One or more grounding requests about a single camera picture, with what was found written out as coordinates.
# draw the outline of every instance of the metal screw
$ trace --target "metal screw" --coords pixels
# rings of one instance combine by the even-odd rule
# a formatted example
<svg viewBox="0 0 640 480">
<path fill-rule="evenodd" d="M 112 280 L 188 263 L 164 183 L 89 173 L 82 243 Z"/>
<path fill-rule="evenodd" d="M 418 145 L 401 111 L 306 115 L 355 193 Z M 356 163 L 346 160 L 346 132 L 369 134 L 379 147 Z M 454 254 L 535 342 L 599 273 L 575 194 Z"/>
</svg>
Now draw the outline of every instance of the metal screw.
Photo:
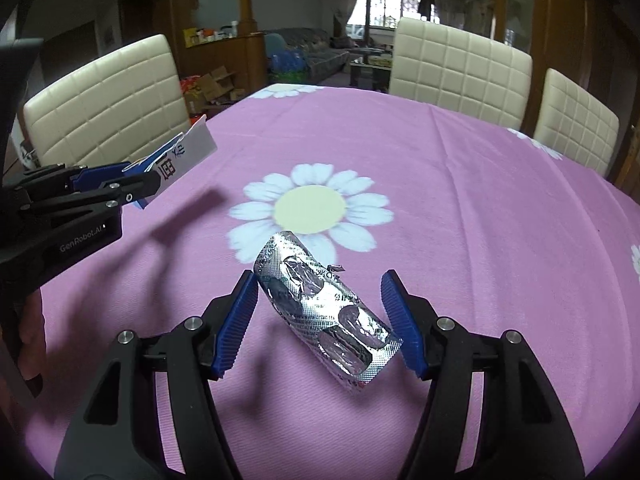
<svg viewBox="0 0 640 480">
<path fill-rule="evenodd" d="M 456 327 L 456 323 L 450 317 L 441 317 L 436 324 L 440 330 L 448 332 Z"/>
<path fill-rule="evenodd" d="M 199 318 L 198 316 L 190 317 L 189 319 L 187 319 L 187 321 L 184 322 L 184 327 L 187 330 L 197 330 L 201 326 L 202 326 L 202 319 Z"/>
<path fill-rule="evenodd" d="M 126 345 L 133 339 L 135 334 L 131 330 L 123 330 L 118 334 L 118 343 Z"/>
<path fill-rule="evenodd" d="M 517 332 L 515 330 L 509 330 L 504 336 L 507 338 L 507 341 L 509 343 L 513 343 L 514 345 L 517 345 L 522 341 L 522 335 L 520 334 L 520 332 Z"/>
</svg>

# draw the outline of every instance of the silver foil blister pack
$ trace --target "silver foil blister pack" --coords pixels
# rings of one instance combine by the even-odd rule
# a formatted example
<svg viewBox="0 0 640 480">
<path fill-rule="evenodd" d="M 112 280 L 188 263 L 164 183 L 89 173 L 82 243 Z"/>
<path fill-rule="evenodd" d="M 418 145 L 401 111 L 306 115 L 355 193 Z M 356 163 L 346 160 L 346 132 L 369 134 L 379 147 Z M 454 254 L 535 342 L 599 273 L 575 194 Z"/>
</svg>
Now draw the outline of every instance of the silver foil blister pack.
<svg viewBox="0 0 640 480">
<path fill-rule="evenodd" d="M 348 389 L 366 386 L 402 340 L 290 231 L 274 234 L 254 273 L 276 311 Z"/>
</svg>

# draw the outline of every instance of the pink tablecloth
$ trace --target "pink tablecloth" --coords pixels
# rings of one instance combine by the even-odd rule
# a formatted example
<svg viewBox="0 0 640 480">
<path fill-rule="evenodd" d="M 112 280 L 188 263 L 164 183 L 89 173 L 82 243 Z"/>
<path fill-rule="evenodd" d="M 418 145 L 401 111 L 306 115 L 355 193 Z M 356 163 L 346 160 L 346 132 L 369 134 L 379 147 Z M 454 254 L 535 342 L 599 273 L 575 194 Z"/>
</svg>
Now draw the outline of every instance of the pink tablecloth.
<svg viewBox="0 0 640 480">
<path fill-rule="evenodd" d="M 127 206 L 121 240 L 43 288 L 49 364 L 25 429 L 36 457 L 52 470 L 120 330 L 149 336 L 201 313 L 281 225 L 342 264 L 383 318 L 380 277 L 396 269 L 470 331 L 521 330 L 591 470 L 640 400 L 640 208 L 498 126 L 373 92 L 304 90 L 263 91 L 210 121 L 219 151 L 144 211 Z M 427 390 L 397 355 L 351 396 L 262 293 L 235 367 L 212 385 L 246 480 L 392 479 Z M 476 381 L 460 467 L 480 391 Z M 158 396 L 176 465 L 166 385 Z"/>
</svg>

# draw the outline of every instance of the sofa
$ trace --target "sofa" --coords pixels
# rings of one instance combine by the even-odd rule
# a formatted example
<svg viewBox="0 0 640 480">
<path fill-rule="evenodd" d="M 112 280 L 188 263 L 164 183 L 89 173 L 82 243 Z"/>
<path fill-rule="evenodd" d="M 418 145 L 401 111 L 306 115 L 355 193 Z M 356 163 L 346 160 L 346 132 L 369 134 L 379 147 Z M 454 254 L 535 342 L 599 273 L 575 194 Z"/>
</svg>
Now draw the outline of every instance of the sofa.
<svg viewBox="0 0 640 480">
<path fill-rule="evenodd" d="M 349 59 L 348 50 L 331 48 L 329 35 L 321 28 L 278 28 L 264 33 L 267 57 L 288 48 L 303 51 L 308 84 L 317 84 L 339 72 Z"/>
</svg>

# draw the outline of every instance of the chair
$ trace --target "chair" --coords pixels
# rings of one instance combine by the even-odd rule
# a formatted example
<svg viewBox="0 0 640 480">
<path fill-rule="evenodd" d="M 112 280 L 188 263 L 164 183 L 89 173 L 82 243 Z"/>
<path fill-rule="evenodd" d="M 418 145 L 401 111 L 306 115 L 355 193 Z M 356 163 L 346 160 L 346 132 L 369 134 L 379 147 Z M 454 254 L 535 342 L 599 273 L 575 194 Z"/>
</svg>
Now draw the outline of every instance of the chair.
<svg viewBox="0 0 640 480">
<path fill-rule="evenodd" d="M 24 120 L 43 166 L 133 162 L 190 127 L 162 35 L 59 79 L 24 105 Z"/>
<path fill-rule="evenodd" d="M 457 28 L 402 18 L 389 93 L 518 129 L 531 56 Z"/>
<path fill-rule="evenodd" d="M 618 138 L 618 117 L 550 68 L 533 138 L 604 176 Z"/>
</svg>

